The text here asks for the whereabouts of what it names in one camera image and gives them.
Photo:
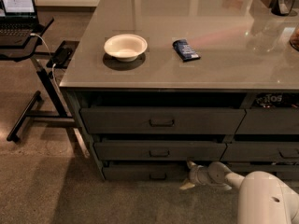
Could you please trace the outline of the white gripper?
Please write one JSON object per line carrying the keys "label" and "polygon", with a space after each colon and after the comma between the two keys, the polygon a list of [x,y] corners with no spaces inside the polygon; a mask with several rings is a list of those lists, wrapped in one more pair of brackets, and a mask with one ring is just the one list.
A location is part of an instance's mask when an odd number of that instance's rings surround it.
{"label": "white gripper", "polygon": [[192,189],[195,185],[207,185],[211,183],[211,178],[205,166],[197,165],[193,161],[187,161],[187,166],[190,169],[189,180],[185,180],[179,187],[181,190]]}

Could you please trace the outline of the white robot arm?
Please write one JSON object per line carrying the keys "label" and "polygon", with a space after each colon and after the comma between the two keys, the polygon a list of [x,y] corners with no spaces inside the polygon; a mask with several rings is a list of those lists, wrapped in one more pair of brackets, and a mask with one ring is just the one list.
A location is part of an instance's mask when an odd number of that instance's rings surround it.
{"label": "white robot arm", "polygon": [[181,189],[209,185],[238,190],[237,224],[299,224],[299,194],[276,176],[264,171],[239,175],[219,161],[208,166],[188,161],[187,166]]}

